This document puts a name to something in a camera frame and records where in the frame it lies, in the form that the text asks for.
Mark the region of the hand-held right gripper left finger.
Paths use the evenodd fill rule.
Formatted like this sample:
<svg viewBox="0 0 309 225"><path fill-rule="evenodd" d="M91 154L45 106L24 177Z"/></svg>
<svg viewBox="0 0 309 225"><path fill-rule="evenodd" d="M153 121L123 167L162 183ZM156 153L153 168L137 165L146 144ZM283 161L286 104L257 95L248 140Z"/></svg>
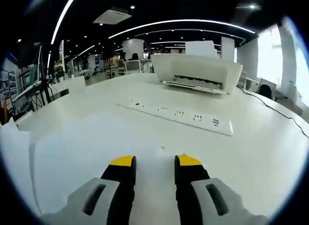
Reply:
<svg viewBox="0 0 309 225"><path fill-rule="evenodd" d="M44 225L127 225L135 197L137 160L112 160L100 178L93 178L68 196L65 207L44 214Z"/></svg>

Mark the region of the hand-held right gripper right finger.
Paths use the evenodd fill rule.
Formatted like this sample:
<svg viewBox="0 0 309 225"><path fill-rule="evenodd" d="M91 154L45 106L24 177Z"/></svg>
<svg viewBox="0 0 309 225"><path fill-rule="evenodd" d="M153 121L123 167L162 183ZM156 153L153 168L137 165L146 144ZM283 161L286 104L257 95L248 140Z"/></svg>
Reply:
<svg viewBox="0 0 309 225"><path fill-rule="evenodd" d="M269 219L249 212L239 194L211 178L199 160L174 158L176 200L182 225L267 225Z"/></svg>

